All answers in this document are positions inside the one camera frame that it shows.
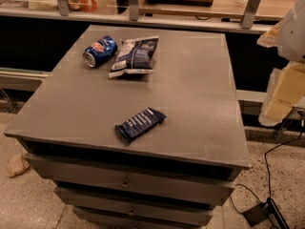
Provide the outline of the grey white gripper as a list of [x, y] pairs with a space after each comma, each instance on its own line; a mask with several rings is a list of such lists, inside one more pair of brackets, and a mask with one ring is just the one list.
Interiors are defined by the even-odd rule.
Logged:
[[272, 127], [282, 122], [305, 95], [305, 0], [297, 0], [282, 22], [257, 39], [265, 48], [277, 47], [289, 62], [282, 70], [273, 69], [258, 121]]

